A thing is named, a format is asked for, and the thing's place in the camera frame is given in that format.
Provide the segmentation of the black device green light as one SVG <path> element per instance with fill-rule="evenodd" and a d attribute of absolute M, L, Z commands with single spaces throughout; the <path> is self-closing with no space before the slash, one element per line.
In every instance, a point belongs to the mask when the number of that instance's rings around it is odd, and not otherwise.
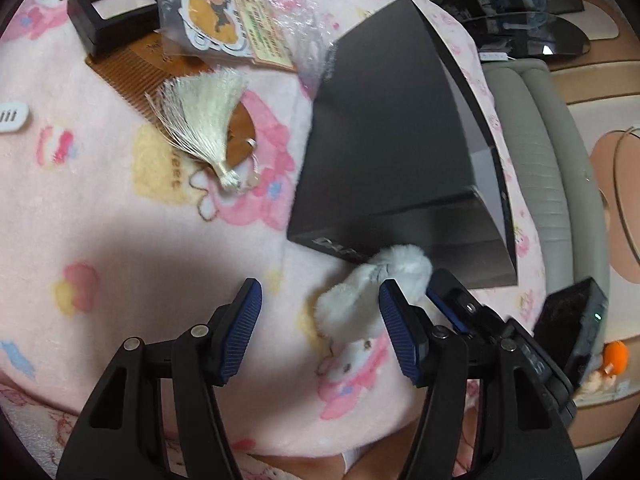
<path fill-rule="evenodd" d="M 594 278 L 552 292 L 544 300 L 534 327 L 534 339 L 575 391 L 588 374 L 607 307 L 605 293 Z"/>

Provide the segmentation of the black glass tv stand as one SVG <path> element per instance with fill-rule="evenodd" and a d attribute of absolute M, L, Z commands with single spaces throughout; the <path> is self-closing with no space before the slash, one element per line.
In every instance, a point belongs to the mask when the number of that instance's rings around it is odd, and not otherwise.
<path fill-rule="evenodd" d="M 585 10 L 582 0 L 432 0 L 459 21 L 480 52 L 510 58 L 568 60 L 591 42 L 566 14 Z"/>

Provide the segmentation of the white slotted plastic piece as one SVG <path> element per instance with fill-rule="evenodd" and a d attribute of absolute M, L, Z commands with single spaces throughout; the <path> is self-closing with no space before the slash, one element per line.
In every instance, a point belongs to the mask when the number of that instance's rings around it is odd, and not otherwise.
<path fill-rule="evenodd" d="M 0 104 L 0 133 L 14 133 L 27 122 L 29 107 L 20 101 L 3 102 Z"/>

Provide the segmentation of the orange plush toy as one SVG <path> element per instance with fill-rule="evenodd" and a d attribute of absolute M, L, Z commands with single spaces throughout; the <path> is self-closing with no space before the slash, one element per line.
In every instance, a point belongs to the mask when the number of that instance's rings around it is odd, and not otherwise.
<path fill-rule="evenodd" d="M 602 372 L 608 376 L 623 374 L 628 366 L 629 350 L 621 340 L 605 345 L 602 354 Z"/>

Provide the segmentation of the small black open box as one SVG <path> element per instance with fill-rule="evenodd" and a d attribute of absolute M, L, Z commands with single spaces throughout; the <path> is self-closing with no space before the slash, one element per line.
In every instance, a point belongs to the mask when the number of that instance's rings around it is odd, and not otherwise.
<path fill-rule="evenodd" d="M 103 58 L 160 27 L 156 0 L 68 0 L 67 14 L 93 58 Z"/>

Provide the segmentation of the cream white tassel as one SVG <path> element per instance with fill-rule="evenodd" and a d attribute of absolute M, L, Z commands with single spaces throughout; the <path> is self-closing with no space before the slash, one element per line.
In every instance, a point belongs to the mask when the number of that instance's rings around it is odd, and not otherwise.
<path fill-rule="evenodd" d="M 228 163 L 228 130 L 241 102 L 246 78 L 234 68 L 201 72 L 163 81 L 145 99 L 167 142 L 205 162 L 224 192 L 241 191 L 241 179 Z"/>

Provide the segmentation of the white fluffy plush toy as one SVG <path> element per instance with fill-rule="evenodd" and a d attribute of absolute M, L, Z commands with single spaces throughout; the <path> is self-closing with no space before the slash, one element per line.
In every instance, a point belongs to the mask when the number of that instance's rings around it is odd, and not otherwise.
<path fill-rule="evenodd" d="M 381 284 L 395 280 L 409 304 L 424 306 L 432 273 L 431 260 L 419 247 L 385 248 L 318 298 L 314 322 L 323 336 L 338 344 L 378 338 L 384 328 L 378 307 Z"/>

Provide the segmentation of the large black cardboard box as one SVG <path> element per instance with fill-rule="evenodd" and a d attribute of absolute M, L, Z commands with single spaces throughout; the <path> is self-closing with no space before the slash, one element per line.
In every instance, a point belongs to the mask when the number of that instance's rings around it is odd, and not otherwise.
<path fill-rule="evenodd" d="M 288 239 L 352 263 L 412 245 L 472 289 L 518 281 L 498 148 L 459 65 L 412 0 L 337 41 Z"/>

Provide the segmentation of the cartoon girl sticker packet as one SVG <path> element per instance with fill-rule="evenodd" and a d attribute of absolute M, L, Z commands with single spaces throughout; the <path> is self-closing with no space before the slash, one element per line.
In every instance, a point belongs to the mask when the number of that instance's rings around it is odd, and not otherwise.
<path fill-rule="evenodd" d="M 317 75 L 326 42 L 312 0 L 157 0 L 168 55 Z"/>

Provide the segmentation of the pink cartoon print blanket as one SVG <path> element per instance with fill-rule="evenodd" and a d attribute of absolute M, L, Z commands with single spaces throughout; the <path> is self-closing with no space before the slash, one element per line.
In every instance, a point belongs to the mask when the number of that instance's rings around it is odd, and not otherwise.
<path fill-rule="evenodd" d="M 285 234 L 311 100 L 292 74 L 248 76 L 260 180 L 224 197 L 86 65 L 67 0 L 24 0 L 2 35 L 2 99 L 32 117 L 1 139 L 1 405 L 47 471 L 126 338 L 175 338 L 254 276 L 262 313 L 218 396 L 243 476 L 399 474 L 424 394 L 385 338 L 317 332 L 349 267 Z"/>

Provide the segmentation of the grey leather sofa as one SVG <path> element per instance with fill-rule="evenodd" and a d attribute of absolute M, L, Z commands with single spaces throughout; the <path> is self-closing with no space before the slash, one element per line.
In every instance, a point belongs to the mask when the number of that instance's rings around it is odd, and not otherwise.
<path fill-rule="evenodd" d="M 518 185 L 533 217 L 546 292 L 594 278 L 610 293 L 604 207 L 574 118 L 544 62 L 483 66 Z"/>

